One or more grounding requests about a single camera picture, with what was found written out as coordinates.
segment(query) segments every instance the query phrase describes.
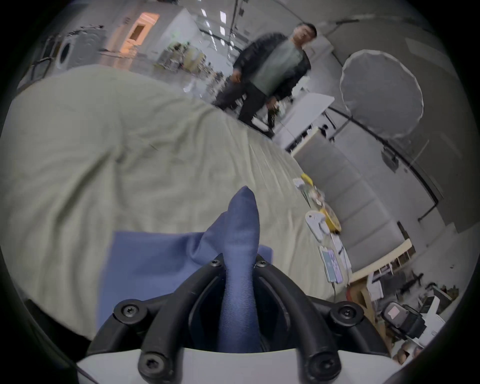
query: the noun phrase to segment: window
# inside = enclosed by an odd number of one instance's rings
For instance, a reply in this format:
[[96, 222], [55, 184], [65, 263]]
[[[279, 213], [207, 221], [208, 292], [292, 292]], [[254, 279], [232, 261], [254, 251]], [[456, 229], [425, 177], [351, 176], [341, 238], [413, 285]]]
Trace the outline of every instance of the window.
[[144, 28], [145, 28], [145, 25], [138, 24], [135, 27], [135, 30], [133, 31], [132, 35], [130, 36], [130, 39], [136, 41], [138, 39], [138, 36], [140, 36], [140, 33], [142, 33], [142, 31], [144, 30]]

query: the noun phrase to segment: man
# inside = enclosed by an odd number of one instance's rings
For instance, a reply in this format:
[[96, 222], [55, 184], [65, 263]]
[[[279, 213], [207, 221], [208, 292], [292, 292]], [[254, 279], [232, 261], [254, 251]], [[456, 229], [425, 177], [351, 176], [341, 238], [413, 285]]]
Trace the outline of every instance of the man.
[[315, 26], [308, 23], [299, 24], [290, 37], [281, 33], [263, 35], [239, 55], [233, 74], [213, 104], [224, 110], [246, 94], [239, 120], [258, 130], [252, 124], [253, 115], [265, 103], [271, 110], [277, 101], [290, 96], [292, 88], [311, 69], [302, 47], [316, 37]]

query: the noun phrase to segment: beige sheet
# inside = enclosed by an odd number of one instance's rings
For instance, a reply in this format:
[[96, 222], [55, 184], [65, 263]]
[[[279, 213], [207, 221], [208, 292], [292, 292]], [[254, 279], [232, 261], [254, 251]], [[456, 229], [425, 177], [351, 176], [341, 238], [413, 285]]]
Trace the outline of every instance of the beige sheet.
[[11, 105], [0, 139], [0, 245], [26, 294], [92, 338], [113, 231], [204, 231], [247, 185], [274, 265], [327, 299], [309, 208], [292, 183], [300, 174], [286, 152], [201, 100], [139, 74], [80, 67]]

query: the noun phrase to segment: washing machine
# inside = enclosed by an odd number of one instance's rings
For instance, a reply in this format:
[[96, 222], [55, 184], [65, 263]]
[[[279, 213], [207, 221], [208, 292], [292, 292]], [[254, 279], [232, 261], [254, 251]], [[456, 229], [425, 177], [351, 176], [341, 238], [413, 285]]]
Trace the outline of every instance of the washing machine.
[[100, 61], [99, 50], [103, 47], [106, 30], [81, 29], [66, 36], [55, 59], [52, 74], [65, 72], [73, 67], [96, 64]]

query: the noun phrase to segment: blue fabric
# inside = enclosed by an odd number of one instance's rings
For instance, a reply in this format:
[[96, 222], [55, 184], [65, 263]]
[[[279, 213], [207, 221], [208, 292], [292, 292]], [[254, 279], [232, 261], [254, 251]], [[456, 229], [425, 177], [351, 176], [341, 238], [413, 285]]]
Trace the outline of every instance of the blue fabric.
[[225, 214], [223, 260], [227, 270], [218, 325], [218, 352], [261, 352], [252, 272], [260, 239], [260, 221], [253, 192], [238, 191]]
[[247, 187], [235, 194], [228, 211], [205, 232], [116, 232], [100, 281], [97, 328], [120, 301], [147, 300], [171, 293], [202, 265], [223, 253], [227, 283], [219, 349], [223, 352], [258, 351], [252, 266], [257, 250], [270, 263], [273, 254], [271, 248], [258, 245], [259, 234], [255, 196]]

